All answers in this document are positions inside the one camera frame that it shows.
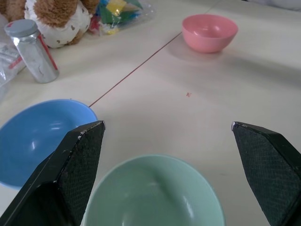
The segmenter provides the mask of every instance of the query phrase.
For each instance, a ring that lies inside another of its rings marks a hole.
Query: pink bowl
[[[230,44],[238,32],[238,27],[228,18],[199,14],[183,20],[182,32],[186,43],[194,50],[215,53]]]

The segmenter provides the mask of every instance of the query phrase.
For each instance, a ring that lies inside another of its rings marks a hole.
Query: bowl rim
[[[216,203],[219,207],[219,210],[220,210],[220,215],[221,215],[221,218],[222,218],[222,221],[223,221],[223,224],[221,226],[226,226],[226,219],[225,219],[225,215],[224,215],[224,211],[223,211],[223,208],[222,208],[222,205],[221,205],[221,202],[220,200],[218,199],[217,197],[217,194],[214,190],[214,188],[211,186],[211,184],[208,182],[208,180],[198,171],[196,170],[191,164],[185,162],[184,160],[182,159],[179,159],[179,158],[176,158],[176,157],[173,157],[173,156],[170,156],[170,155],[166,155],[166,154],[145,154],[145,155],[140,155],[140,156],[137,156],[137,157],[132,157],[130,159],[127,159],[119,164],[117,164],[116,166],[114,166],[111,170],[109,170],[105,175],[104,177],[100,180],[100,182],[98,183],[98,185],[96,186],[95,190],[93,191],[93,194],[90,195],[90,198],[89,198],[89,202],[87,204],[87,207],[86,207],[86,212],[85,212],[85,215],[84,215],[84,220],[83,220],[83,226],[87,226],[87,221],[88,221],[88,213],[90,212],[90,207],[91,207],[91,202],[92,200],[94,199],[95,195],[96,195],[96,192],[97,190],[99,189],[99,187],[101,186],[101,184],[105,181],[105,179],[113,172],[115,171],[117,168],[121,167],[122,165],[128,163],[128,162],[131,162],[131,161],[134,161],[134,160],[137,160],[137,159],[140,159],[140,158],[149,158],[149,157],[161,157],[161,158],[168,158],[168,159],[172,159],[172,160],[176,160],[176,161],[179,161],[181,163],[183,163],[184,165],[186,165],[187,167],[189,167],[192,171],[196,172],[198,174],[199,177],[201,177],[205,183],[207,184],[207,186],[210,188],[211,192],[213,193],[214,197],[215,197],[215,200],[216,200]]]
[[[95,117],[95,121],[98,120],[95,112],[88,106],[88,105],[85,105],[84,103],[80,102],[80,101],[77,101],[77,100],[72,100],[72,99],[53,99],[53,100],[46,100],[46,101],[43,101],[43,102],[40,102],[40,103],[37,103],[37,104],[34,104],[34,105],[31,105],[25,109],[23,109],[22,111],[20,111],[19,113],[15,114],[14,116],[12,116],[9,120],[7,120],[1,127],[0,127],[0,131],[2,131],[12,120],[15,119],[16,116],[22,114],[23,112],[26,112],[28,111],[29,109],[31,108],[34,108],[34,107],[37,107],[39,105],[43,105],[43,104],[47,104],[47,103],[51,103],[51,102],[74,102],[76,104],[79,104],[79,105],[82,105],[83,107],[89,109],[92,113],[92,115]],[[22,186],[15,186],[15,185],[10,185],[10,184],[7,184],[3,181],[1,181],[1,178],[0,178],[0,185],[1,186],[4,186],[4,187],[7,187],[7,188],[12,188],[14,190],[20,190],[22,188]]]
[[[199,37],[202,37],[203,39],[215,39],[215,40],[218,40],[218,39],[227,39],[227,38],[230,38],[232,36],[235,36],[237,33],[238,33],[238,25],[231,19],[225,17],[225,16],[220,16],[220,15],[215,15],[215,14],[195,14],[195,15],[191,15],[191,16],[188,16],[186,18],[183,19],[182,21],[182,31],[185,31],[185,32],[188,32],[190,34],[193,34],[193,35],[196,35],[195,33],[191,32],[191,31],[188,31],[185,26],[184,26],[184,22],[192,17],[195,17],[195,16],[214,16],[214,17],[219,17],[219,18],[222,18],[222,19],[226,19],[228,20],[230,23],[232,23],[235,28],[236,28],[236,32],[231,34],[231,35],[228,35],[228,36],[225,36],[225,37],[220,37],[220,38],[215,38],[215,37],[204,37],[204,36],[201,36],[201,35],[197,35]]]

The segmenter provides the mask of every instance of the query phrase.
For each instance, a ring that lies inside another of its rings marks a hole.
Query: red line
[[[13,69],[18,63],[20,63],[22,61],[22,57],[18,57],[17,58],[17,60],[15,60],[14,62],[12,62],[9,66],[8,66],[8,68],[9,69]]]
[[[46,51],[46,53],[47,53],[47,55],[48,55],[48,57],[49,57],[49,59],[50,59],[52,65],[53,65],[53,67],[54,67],[56,70],[58,70],[58,69],[57,69],[57,66],[56,66],[56,64],[55,64],[55,61],[54,61],[54,59],[52,58],[52,56],[51,56],[51,54],[50,54],[50,52],[49,52],[48,46],[46,45],[46,43],[45,43],[44,40],[42,39],[42,35],[41,35],[41,34],[38,35],[38,39],[39,39],[40,42],[42,43],[42,46],[43,46],[43,48],[45,49],[45,51]]]
[[[124,77],[122,80],[120,80],[115,86],[113,86],[111,89],[109,89],[105,94],[103,94],[100,98],[95,100],[89,107],[93,106],[97,101],[99,101],[101,98],[103,98],[105,95],[107,95],[112,89],[114,89],[116,86],[118,86],[123,80],[125,80],[128,76],[130,76],[132,73],[134,73],[136,70],[138,70],[143,64],[148,62],[153,56],[155,56],[159,51],[161,51],[165,46],[167,46],[170,42],[172,42],[176,37],[178,37],[181,33],[177,34],[173,39],[171,39],[168,43],[166,43],[164,46],[162,46],[160,49],[158,49],[153,55],[151,55],[149,58],[147,58],[142,64],[140,64],[138,67],[136,67],[134,70],[132,70],[126,77]]]

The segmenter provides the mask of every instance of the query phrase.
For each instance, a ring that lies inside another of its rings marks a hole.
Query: stuffed animal
[[[34,20],[51,48],[76,44],[90,25],[99,0],[0,0],[9,22]]]

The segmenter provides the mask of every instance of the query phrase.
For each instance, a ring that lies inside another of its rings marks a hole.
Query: textured gripper pad
[[[300,196],[301,180],[262,134],[233,130],[247,181],[271,226],[281,226]]]
[[[101,129],[98,127],[81,135],[75,147],[76,151],[58,179],[67,209],[78,226],[81,224],[96,177],[102,141],[102,137],[99,136]]]

